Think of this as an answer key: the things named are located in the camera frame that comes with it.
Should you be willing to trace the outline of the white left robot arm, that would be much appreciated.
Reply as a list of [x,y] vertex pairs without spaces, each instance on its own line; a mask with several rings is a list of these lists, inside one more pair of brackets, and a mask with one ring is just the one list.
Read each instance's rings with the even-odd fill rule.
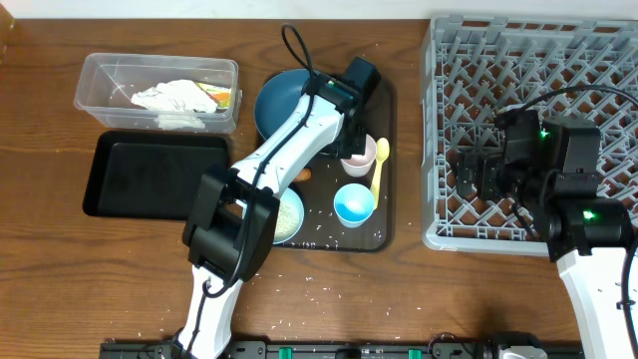
[[177,336],[181,357],[216,358],[225,349],[240,288],[270,252],[282,195],[325,148],[337,146],[340,157],[362,152],[362,119],[381,82],[378,73],[311,74],[284,123],[257,150],[202,175],[182,234],[193,301]]

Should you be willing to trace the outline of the light blue rice bowl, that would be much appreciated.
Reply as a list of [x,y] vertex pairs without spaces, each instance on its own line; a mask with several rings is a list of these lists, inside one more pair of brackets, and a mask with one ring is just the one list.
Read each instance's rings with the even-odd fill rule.
[[280,198],[273,243],[280,244],[291,239],[301,228],[304,215],[301,197],[296,191],[288,188]]

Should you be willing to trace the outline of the white paper napkin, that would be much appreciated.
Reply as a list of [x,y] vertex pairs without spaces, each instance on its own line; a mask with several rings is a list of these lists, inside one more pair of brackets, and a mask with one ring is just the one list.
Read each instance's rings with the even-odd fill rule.
[[175,80],[133,94],[131,102],[159,112],[155,119],[161,130],[203,129],[199,113],[213,114],[217,104],[194,81]]

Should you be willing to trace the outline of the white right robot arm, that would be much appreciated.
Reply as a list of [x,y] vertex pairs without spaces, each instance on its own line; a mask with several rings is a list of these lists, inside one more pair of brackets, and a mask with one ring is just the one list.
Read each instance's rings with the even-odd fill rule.
[[478,158],[478,195],[510,197],[530,212],[577,318],[587,358],[634,358],[631,267],[637,233],[624,203],[598,195],[601,132],[573,117],[541,119],[514,109],[496,116],[501,151]]

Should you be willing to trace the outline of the pink plastic cup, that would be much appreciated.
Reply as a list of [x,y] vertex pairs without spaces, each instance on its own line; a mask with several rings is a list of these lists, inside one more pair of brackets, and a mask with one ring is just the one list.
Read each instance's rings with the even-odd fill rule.
[[375,162],[376,154],[376,141],[370,135],[367,135],[364,153],[362,155],[353,155],[350,159],[341,160],[341,165],[348,176],[360,178],[368,173]]

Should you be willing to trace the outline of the light blue cup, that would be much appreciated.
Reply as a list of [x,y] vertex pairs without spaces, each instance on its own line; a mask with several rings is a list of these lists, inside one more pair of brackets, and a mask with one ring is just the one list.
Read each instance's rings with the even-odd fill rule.
[[342,225],[356,228],[372,216],[374,198],[366,186],[359,183],[348,183],[335,193],[333,207]]

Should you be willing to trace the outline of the colourful snack wrapper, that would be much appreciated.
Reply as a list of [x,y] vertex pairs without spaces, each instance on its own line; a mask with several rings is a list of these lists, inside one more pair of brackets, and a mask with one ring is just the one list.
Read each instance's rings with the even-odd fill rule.
[[204,91],[217,104],[219,112],[226,111],[230,107],[232,90],[226,87],[220,87],[207,83],[196,83],[196,85]]

